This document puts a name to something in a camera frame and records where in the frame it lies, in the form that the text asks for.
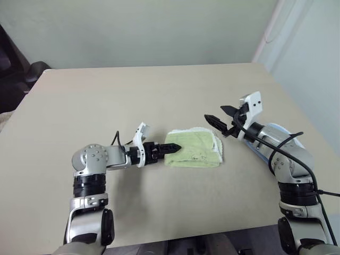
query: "cloth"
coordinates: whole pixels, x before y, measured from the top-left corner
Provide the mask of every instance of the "cloth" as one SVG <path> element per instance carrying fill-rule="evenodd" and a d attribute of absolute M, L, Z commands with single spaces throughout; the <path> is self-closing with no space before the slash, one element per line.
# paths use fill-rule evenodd
<path fill-rule="evenodd" d="M 165 165 L 175 167 L 216 167 L 222 160 L 222 143 L 215 134 L 204 127 L 173 130 L 165 143 L 182 147 L 178 152 L 165 155 Z"/>

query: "white wall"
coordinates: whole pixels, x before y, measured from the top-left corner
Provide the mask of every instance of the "white wall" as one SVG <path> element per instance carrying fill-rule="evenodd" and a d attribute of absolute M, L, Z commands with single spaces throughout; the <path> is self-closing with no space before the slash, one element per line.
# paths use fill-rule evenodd
<path fill-rule="evenodd" d="M 278 20 L 286 22 L 273 29 L 269 37 L 279 36 L 259 61 L 340 155 L 340 1 L 289 0 L 285 7 L 290 12 Z"/>
<path fill-rule="evenodd" d="M 53 68 L 249 62 L 276 0 L 0 0 L 29 62 Z"/>

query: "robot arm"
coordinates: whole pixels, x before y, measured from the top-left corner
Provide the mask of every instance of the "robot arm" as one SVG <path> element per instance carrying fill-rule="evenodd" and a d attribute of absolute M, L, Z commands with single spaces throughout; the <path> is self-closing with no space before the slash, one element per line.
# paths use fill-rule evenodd
<path fill-rule="evenodd" d="M 106 209 L 106 170 L 143 167 L 156 163 L 164 154 L 180 150 L 174 143 L 158 144 L 142 141 L 148 126 L 141 123 L 133 138 L 133 145 L 101 146 L 90 144 L 72 157 L 73 198 L 64 236 L 64 245 L 54 255 L 102 254 L 114 239 L 113 213 Z"/>
<path fill-rule="evenodd" d="M 260 92 L 241 98 L 239 109 L 221 108 L 233 118 L 233 127 L 228 129 L 217 117 L 205 115 L 208 123 L 224 136 L 246 142 L 268 163 L 278 181 L 279 206 L 285 215 L 278 221 L 283 250 L 288 254 L 340 254 L 340 248 L 333 246 L 336 241 L 317 192 L 310 153 L 283 128 L 256 122 L 262 112 Z"/>

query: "table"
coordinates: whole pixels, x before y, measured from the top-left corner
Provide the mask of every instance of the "table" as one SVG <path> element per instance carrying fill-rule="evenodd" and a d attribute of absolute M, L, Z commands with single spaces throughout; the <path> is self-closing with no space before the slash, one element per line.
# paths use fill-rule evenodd
<path fill-rule="evenodd" d="M 261 91 L 260 123 L 275 122 L 314 155 L 320 188 L 339 192 L 339 158 L 283 88 L 260 64 L 48 70 L 0 134 L 0 245 L 4 254 L 47 254 L 62 244 L 72 196 L 71 157 L 89 143 L 129 141 L 143 121 L 148 141 L 172 129 L 226 123 L 220 105 Z M 216 168 L 170 168 L 161 161 L 107 173 L 109 208 L 122 246 L 276 224 L 279 190 L 267 166 L 245 144 L 223 142 Z M 339 200 L 324 197 L 329 214 Z"/>

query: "black cable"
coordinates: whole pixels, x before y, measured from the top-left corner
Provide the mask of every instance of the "black cable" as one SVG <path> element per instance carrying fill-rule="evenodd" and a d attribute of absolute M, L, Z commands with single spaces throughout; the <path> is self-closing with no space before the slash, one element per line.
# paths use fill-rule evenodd
<path fill-rule="evenodd" d="M 295 137 L 298 137 L 299 135 L 303 135 L 303 132 L 299 132 L 299 133 L 296 133 L 296 134 L 290 134 L 290 137 L 288 137 L 286 140 L 284 140 L 283 142 L 281 142 L 277 148 L 281 148 L 283 145 L 285 145 L 286 143 L 288 143 L 290 140 L 293 140 Z M 273 152 L 270 154 L 269 156 L 269 159 L 268 159 L 268 167 L 269 167 L 269 170 L 271 171 L 272 174 L 275 175 L 274 173 L 274 170 L 271 166 L 271 161 L 273 161 L 273 157 L 275 155 L 276 151 L 273 150 Z"/>
<path fill-rule="evenodd" d="M 318 190 L 318 194 L 320 194 L 320 195 L 325 194 L 325 195 L 340 197 L 339 193 L 333 193 L 333 192 L 328 192 L 328 191 L 323 191 L 323 190 Z"/>
<path fill-rule="evenodd" d="M 258 142 L 262 143 L 263 145 L 271 148 L 274 150 L 274 152 L 278 152 L 278 153 L 281 153 L 282 155 L 286 156 L 287 158 L 290 158 L 292 161 L 295 161 L 296 163 L 298 163 L 299 165 L 301 165 L 303 168 L 305 168 L 307 170 L 307 172 L 310 174 L 311 178 L 312 178 L 312 181 L 313 181 L 313 185 L 314 185 L 314 191 L 317 193 L 318 192 L 318 183 L 317 183 L 317 179 L 312 171 L 312 169 L 310 169 L 304 162 L 300 161 L 298 158 L 295 158 L 293 155 L 287 153 L 286 151 L 284 150 L 281 150 L 280 148 L 277 148 L 276 146 L 270 144 L 269 142 L 266 142 L 265 140 L 261 139 L 261 138 L 258 138 L 256 135 L 253 135 L 251 132 L 249 132 L 248 130 L 246 130 L 242 124 L 240 123 L 239 121 L 239 117 L 240 117 L 240 111 L 238 110 L 235 115 L 234 115 L 234 122 L 236 124 L 236 126 L 241 129 L 246 135 L 247 137 L 250 137 L 254 140 L 257 140 Z M 334 236 L 334 233 L 333 233 L 333 230 L 332 230 L 332 227 L 330 225 L 330 222 L 329 222 L 329 219 L 327 217 L 327 213 L 326 213 L 326 210 L 325 210 L 325 207 L 324 207 L 324 204 L 321 200 L 321 197 L 320 195 L 317 193 L 316 194 L 317 196 L 317 199 L 321 205 L 321 210 L 322 210 L 322 214 L 325 218 L 325 222 L 326 222 L 326 225 L 328 227 L 328 230 L 329 230 L 329 234 L 330 234 L 330 237 L 333 241 L 333 244 L 335 246 L 337 246 L 337 242 L 335 240 L 335 236 Z"/>
<path fill-rule="evenodd" d="M 119 148 L 123 151 L 124 154 L 126 154 L 125 148 L 122 146 L 121 140 L 119 139 L 119 131 L 116 132 L 116 135 L 111 143 L 111 146 L 115 143 L 116 139 L 117 139 Z"/>

